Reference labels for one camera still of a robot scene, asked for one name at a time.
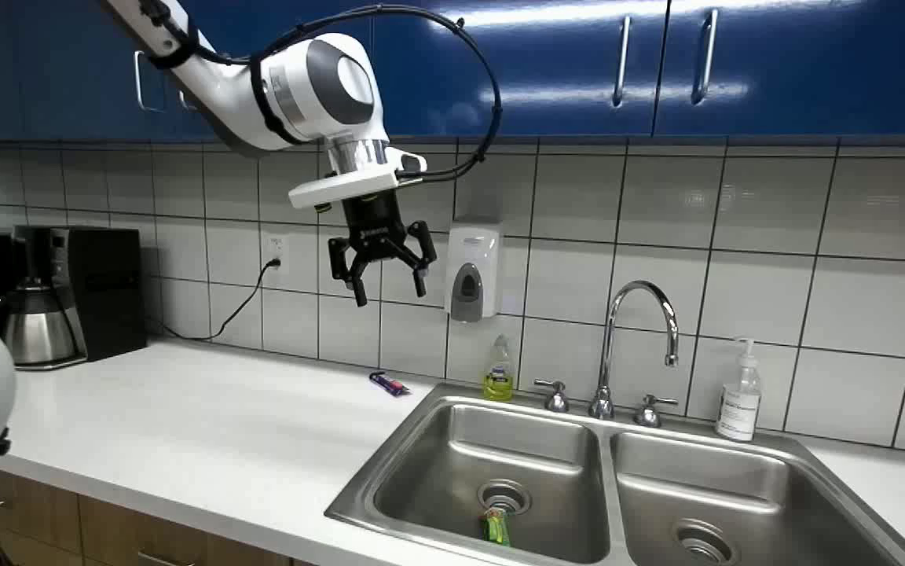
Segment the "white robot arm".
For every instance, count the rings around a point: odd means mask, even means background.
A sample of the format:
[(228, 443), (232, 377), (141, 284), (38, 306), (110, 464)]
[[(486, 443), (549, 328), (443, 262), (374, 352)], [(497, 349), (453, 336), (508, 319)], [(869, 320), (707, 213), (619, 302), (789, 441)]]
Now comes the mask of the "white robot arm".
[(319, 144), (330, 160), (323, 178), (299, 181), (293, 207), (344, 213), (347, 235), (330, 240), (330, 275), (355, 306), (368, 302), (363, 268), (394, 259), (411, 269), (413, 291), (434, 265), (424, 220), (401, 224), (394, 193), (428, 173), (413, 152), (388, 144), (384, 101), (368, 49), (340, 31), (284, 39), (280, 48), (228, 61), (190, 23), (180, 0), (102, 0), (119, 26), (166, 69), (226, 143), (247, 152)]

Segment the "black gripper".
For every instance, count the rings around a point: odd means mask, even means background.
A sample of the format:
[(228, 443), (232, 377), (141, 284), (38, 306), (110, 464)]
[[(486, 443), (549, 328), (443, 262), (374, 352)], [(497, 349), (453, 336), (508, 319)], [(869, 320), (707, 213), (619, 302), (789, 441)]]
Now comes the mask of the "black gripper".
[(344, 240), (330, 240), (330, 269), (347, 278), (355, 306), (368, 306), (363, 268), (370, 262), (399, 259), (411, 268), (413, 295), (428, 291), (428, 265), (437, 259), (434, 240), (424, 220), (406, 224), (393, 193), (341, 200)]

